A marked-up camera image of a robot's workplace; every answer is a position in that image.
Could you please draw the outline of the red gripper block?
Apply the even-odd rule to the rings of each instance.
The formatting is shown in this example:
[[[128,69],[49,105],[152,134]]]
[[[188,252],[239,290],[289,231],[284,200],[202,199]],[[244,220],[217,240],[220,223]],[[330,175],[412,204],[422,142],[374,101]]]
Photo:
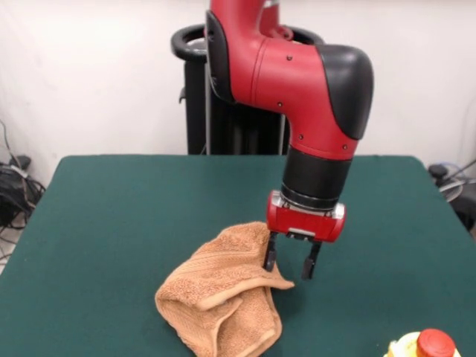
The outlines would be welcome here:
[[[311,211],[287,202],[280,191],[273,190],[268,197],[266,223],[269,235],[263,268],[272,271],[277,259],[277,233],[308,237],[311,251],[304,260],[302,280],[311,280],[322,242],[334,242],[340,236],[346,220],[346,207],[338,203],[331,211]]]

